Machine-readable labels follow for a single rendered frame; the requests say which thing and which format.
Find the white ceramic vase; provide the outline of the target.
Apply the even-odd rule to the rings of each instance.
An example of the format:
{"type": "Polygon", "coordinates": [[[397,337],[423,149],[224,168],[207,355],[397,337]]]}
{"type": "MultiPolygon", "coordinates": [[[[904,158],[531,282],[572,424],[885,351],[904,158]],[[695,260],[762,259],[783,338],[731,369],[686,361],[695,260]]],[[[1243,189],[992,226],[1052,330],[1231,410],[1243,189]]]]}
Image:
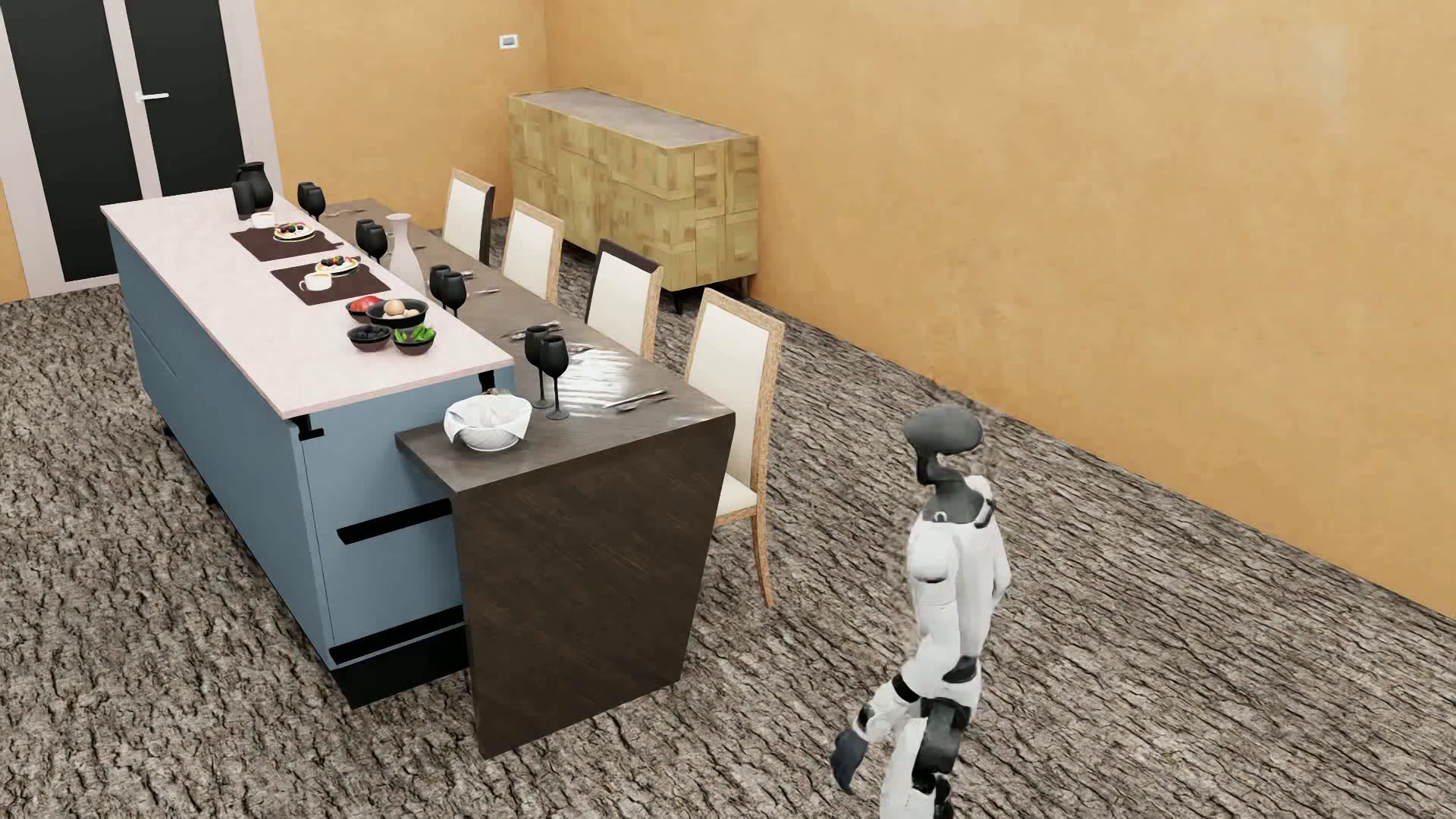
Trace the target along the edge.
{"type": "Polygon", "coordinates": [[[428,294],[428,286],[411,240],[411,214],[392,213],[386,216],[386,220],[392,226],[393,240],[389,271],[405,286],[428,294]]]}

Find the dark grey robot hand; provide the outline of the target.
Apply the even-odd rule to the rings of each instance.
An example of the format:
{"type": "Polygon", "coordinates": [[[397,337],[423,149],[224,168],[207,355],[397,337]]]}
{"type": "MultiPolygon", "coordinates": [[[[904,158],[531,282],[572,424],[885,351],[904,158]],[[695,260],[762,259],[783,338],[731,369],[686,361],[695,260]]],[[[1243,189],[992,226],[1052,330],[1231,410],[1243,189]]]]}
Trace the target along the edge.
{"type": "Polygon", "coordinates": [[[868,739],[856,727],[843,729],[834,740],[830,753],[830,768],[836,785],[842,791],[852,791],[852,781],[858,772],[863,756],[869,748],[868,739]]]}

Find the dark wooden bar table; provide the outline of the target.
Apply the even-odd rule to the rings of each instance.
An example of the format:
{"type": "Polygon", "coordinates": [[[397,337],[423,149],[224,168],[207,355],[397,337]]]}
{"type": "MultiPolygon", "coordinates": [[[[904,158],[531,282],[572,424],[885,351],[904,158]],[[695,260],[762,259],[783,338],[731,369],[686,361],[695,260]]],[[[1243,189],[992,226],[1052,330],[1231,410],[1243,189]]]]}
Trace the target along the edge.
{"type": "Polygon", "coordinates": [[[499,289],[460,319],[504,348],[515,393],[537,393],[537,375],[501,335],[559,321],[588,345],[559,380],[568,420],[536,412],[523,443],[450,443],[441,411],[396,434],[451,503],[475,737],[494,758],[681,678],[735,414],[430,232],[418,243],[422,267],[499,289]],[[660,388],[674,398],[601,408],[660,388]]]}

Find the blue kitchen island white top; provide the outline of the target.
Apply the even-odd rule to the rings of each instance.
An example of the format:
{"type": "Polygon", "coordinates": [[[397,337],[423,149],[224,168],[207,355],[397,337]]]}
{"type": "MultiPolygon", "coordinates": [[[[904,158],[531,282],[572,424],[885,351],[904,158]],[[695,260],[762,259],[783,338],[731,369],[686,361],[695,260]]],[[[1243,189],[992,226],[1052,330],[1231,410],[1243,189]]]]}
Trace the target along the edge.
{"type": "Polygon", "coordinates": [[[354,708],[467,667],[451,506],[396,434],[514,386],[504,348],[430,307],[421,356],[358,351],[230,233],[229,189],[100,207],[135,364],[167,431],[354,708]]]}

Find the light wooden patchwork sideboard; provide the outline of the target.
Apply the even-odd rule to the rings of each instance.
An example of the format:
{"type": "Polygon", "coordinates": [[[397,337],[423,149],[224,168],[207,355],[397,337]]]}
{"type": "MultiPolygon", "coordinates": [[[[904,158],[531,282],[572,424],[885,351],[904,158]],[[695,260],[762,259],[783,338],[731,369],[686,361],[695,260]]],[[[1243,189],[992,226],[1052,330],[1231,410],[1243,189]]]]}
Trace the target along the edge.
{"type": "Polygon", "coordinates": [[[513,187],[565,240],[610,239],[681,291],[759,271],[759,140],[590,87],[511,95],[513,187]]]}

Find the white bowl with cloth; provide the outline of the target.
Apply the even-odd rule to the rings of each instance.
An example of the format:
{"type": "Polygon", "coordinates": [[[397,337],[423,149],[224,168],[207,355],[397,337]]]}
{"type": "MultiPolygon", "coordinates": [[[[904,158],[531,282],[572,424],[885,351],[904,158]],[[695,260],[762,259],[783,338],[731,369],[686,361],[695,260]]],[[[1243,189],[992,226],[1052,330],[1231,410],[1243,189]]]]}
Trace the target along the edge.
{"type": "Polygon", "coordinates": [[[450,405],[443,428],[451,443],[460,442],[476,452],[499,452],[526,439],[531,415],[531,399],[485,393],[450,405]]]}

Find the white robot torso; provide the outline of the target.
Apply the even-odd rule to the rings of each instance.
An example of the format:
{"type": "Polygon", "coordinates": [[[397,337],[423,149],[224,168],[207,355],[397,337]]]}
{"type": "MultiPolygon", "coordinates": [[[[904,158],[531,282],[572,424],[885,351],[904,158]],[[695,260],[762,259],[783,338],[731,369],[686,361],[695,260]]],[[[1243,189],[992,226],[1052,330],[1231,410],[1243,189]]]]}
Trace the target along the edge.
{"type": "MultiPolygon", "coordinates": [[[[955,586],[961,657],[942,676],[938,691],[952,683],[973,681],[971,662],[981,656],[994,609],[1010,584],[1009,560],[996,516],[992,484],[977,474],[964,481],[983,498],[977,514],[967,522],[955,522],[948,512],[935,512],[930,519],[917,520],[911,526],[906,552],[906,574],[907,554],[913,545],[943,542],[952,545],[958,555],[955,586]]],[[[938,691],[927,697],[938,695],[938,691]]]]}

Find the dark grey robot head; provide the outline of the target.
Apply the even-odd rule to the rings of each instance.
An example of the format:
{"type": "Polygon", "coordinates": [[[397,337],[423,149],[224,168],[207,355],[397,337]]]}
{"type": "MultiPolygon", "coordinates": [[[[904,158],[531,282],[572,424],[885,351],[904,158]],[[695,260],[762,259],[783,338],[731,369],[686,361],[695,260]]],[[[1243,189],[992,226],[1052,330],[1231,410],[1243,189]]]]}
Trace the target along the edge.
{"type": "Polygon", "coordinates": [[[942,465],[939,456],[971,452],[984,440],[974,412],[949,404],[911,414],[903,424],[903,434],[916,453],[916,481],[922,485],[964,481],[965,474],[942,465]]]}

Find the cream chair dark wood frame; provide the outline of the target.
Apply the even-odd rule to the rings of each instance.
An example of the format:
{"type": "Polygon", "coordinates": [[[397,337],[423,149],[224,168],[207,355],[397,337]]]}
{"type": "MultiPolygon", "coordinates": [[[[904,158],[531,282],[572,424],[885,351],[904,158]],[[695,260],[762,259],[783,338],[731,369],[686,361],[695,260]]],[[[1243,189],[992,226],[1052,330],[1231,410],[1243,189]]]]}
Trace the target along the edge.
{"type": "Polygon", "coordinates": [[[482,264],[489,264],[495,185],[453,169],[441,239],[482,264]]]}
{"type": "Polygon", "coordinates": [[[660,262],[600,239],[585,324],[651,361],[661,280],[660,262]]]}

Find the dark brown placemat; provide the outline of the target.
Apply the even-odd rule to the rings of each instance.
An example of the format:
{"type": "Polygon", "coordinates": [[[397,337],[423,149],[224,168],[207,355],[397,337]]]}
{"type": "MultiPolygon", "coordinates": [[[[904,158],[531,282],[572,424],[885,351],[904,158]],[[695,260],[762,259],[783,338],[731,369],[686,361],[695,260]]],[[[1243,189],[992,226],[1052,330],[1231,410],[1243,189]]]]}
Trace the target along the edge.
{"type": "Polygon", "coordinates": [[[320,268],[328,287],[312,290],[304,280],[309,275],[313,275],[316,270],[316,262],[307,262],[296,267],[271,270],[271,275],[278,280],[278,283],[282,284],[290,294],[296,296],[301,303],[309,306],[332,302],[352,302],[363,296],[379,296],[392,289],[392,286],[380,281],[368,265],[361,264],[341,275],[333,275],[333,268],[320,268]]]}
{"type": "Polygon", "coordinates": [[[245,232],[230,233],[259,262],[274,262],[285,258],[296,258],[307,254],[336,255],[339,240],[329,240],[322,232],[296,232],[277,236],[275,229],[250,227],[245,232]]]}

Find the cream chair light wood frame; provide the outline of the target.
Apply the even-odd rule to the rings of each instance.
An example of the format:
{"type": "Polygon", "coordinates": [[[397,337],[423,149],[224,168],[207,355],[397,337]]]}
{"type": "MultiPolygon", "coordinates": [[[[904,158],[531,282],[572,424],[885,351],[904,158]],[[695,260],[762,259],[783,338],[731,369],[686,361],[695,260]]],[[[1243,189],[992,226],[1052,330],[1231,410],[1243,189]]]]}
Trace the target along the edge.
{"type": "Polygon", "coordinates": [[[499,273],[556,305],[565,222],[514,198],[499,273]]]}
{"type": "Polygon", "coordinates": [[[748,519],[761,595],[775,606],[769,574],[767,462],[775,385],[785,325],[711,287],[690,341],[684,382],[729,407],[735,426],[715,526],[748,519]]]}

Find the black double door white frame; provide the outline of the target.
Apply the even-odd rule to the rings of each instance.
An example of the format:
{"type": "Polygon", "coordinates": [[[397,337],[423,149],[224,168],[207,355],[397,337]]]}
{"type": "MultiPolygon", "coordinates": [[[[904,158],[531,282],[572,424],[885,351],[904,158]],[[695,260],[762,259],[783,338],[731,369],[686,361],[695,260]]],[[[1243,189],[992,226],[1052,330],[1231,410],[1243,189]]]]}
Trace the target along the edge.
{"type": "Polygon", "coordinates": [[[282,198],[258,6],[0,0],[0,302],[112,284],[105,204],[224,188],[245,162],[282,198]]]}

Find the white and black robot legs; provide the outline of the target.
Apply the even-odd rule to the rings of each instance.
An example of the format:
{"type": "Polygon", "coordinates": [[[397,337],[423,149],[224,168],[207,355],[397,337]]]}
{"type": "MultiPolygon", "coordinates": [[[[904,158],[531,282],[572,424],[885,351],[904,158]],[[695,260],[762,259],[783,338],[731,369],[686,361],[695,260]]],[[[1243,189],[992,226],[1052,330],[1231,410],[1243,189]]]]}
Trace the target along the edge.
{"type": "Polygon", "coordinates": [[[878,819],[957,819],[951,772],[973,705],[919,697],[897,729],[878,800],[878,819]]]}

